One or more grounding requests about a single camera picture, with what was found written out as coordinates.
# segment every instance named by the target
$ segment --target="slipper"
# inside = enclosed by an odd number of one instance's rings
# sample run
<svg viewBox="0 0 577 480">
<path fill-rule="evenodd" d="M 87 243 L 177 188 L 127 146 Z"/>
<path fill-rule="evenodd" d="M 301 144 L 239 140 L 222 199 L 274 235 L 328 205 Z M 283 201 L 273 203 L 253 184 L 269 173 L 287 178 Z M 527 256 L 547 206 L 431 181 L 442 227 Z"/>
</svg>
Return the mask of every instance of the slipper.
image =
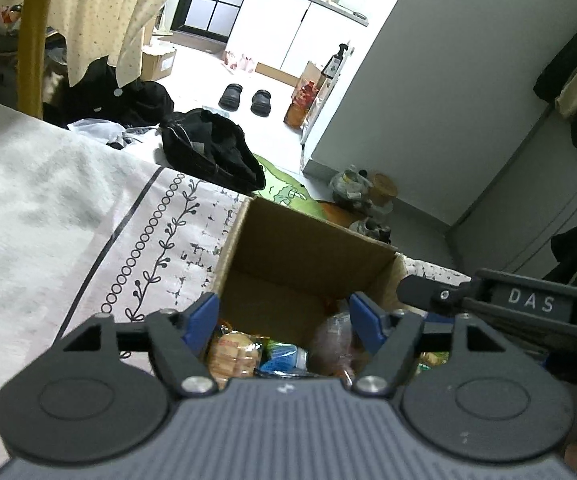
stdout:
<svg viewBox="0 0 577 480">
<path fill-rule="evenodd" d="M 252 97 L 251 111 L 260 117 L 268 117 L 270 114 L 270 92 L 258 90 Z"/>
<path fill-rule="evenodd" d="M 231 83 L 224 89 L 224 93 L 219 99 L 219 107 L 229 112 L 235 112 L 240 107 L 241 93 L 242 85 Z"/>
</svg>

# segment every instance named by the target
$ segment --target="snack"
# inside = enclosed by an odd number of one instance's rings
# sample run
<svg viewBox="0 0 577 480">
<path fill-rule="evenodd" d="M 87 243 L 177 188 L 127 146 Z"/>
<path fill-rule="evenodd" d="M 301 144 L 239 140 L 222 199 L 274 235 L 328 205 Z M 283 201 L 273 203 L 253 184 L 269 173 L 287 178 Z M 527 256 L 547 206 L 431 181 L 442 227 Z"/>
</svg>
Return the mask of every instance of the snack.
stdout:
<svg viewBox="0 0 577 480">
<path fill-rule="evenodd" d="M 288 372 L 297 368 L 307 369 L 307 352 L 299 346 L 268 340 L 268 361 L 260 366 L 262 372 Z"/>
<path fill-rule="evenodd" d="M 252 377 L 261 359 L 262 345 L 242 332 L 229 332 L 211 343 L 208 371 L 222 389 L 231 377 Z"/>
</svg>

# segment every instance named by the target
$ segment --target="cardboard box on floor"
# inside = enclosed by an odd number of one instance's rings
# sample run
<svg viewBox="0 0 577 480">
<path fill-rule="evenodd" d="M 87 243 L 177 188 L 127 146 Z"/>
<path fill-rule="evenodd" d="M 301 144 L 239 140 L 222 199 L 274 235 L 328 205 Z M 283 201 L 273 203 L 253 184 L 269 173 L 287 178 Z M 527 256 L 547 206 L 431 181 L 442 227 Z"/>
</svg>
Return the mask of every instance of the cardboard box on floor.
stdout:
<svg viewBox="0 0 577 480">
<path fill-rule="evenodd" d="M 171 75 L 177 50 L 170 43 L 154 41 L 142 46 L 142 81 L 157 81 Z"/>
<path fill-rule="evenodd" d="M 406 269 L 395 248 L 263 198 L 245 203 L 214 290 L 233 329 L 309 348 L 327 300 L 362 290 L 386 310 Z"/>
</svg>

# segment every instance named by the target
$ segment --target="plastic bag on floor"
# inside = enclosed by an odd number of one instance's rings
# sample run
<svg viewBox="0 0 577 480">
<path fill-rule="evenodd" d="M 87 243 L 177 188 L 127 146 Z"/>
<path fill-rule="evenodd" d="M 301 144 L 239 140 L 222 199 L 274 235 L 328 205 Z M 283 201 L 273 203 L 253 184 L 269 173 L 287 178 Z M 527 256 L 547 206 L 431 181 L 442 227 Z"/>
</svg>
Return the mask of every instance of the plastic bag on floor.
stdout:
<svg viewBox="0 0 577 480">
<path fill-rule="evenodd" d="M 67 125 L 68 129 L 76 134 L 97 140 L 102 144 L 117 142 L 124 146 L 123 134 L 126 132 L 124 126 L 104 119 L 80 119 Z"/>
</svg>

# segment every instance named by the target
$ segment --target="plastic bag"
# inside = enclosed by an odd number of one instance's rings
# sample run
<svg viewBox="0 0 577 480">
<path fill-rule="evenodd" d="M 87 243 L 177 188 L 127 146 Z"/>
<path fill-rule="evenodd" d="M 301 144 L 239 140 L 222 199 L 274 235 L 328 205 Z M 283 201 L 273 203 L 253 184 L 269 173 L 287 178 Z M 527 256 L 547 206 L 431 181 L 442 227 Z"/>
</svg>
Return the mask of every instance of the plastic bag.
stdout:
<svg viewBox="0 0 577 480">
<path fill-rule="evenodd" d="M 335 202 L 351 202 L 359 208 L 367 199 L 369 188 L 373 184 L 366 178 L 365 171 L 358 171 L 355 166 L 349 166 L 342 173 L 335 175 L 329 186 L 333 190 Z"/>
<path fill-rule="evenodd" d="M 309 371 L 339 377 L 347 386 L 353 384 L 353 328 L 351 314 L 341 312 L 329 317 L 315 332 L 311 345 Z"/>
<path fill-rule="evenodd" d="M 68 129 L 76 134 L 97 140 L 102 144 L 119 142 L 124 145 L 122 135 L 125 133 L 124 126 L 104 119 L 80 119 L 67 125 Z"/>
<path fill-rule="evenodd" d="M 270 339 L 265 345 L 268 361 L 260 366 L 262 372 L 289 372 L 294 368 L 307 369 L 307 352 L 299 346 Z"/>
<path fill-rule="evenodd" d="M 221 390 L 231 377 L 252 377 L 262 360 L 262 345 L 243 332 L 229 332 L 213 339 L 208 350 L 208 371 Z"/>
</svg>

